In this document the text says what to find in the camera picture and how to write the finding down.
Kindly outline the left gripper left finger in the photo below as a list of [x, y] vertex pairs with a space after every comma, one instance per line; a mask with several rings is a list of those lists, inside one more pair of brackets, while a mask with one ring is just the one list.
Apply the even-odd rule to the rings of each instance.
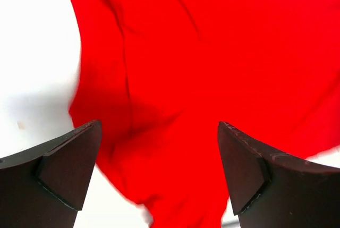
[[100, 121], [1, 158], [1, 228], [74, 227], [102, 138]]

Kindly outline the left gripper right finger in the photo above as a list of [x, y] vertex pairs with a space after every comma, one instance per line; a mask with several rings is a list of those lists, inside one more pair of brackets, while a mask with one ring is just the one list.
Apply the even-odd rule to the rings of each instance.
[[218, 126], [229, 197], [241, 227], [339, 227], [339, 169]]

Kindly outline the red t-shirt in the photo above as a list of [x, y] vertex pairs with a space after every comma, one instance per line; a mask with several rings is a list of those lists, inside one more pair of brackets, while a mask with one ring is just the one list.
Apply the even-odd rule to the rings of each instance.
[[75, 126], [152, 227], [220, 227], [220, 121], [301, 158], [339, 145], [339, 0], [71, 0]]

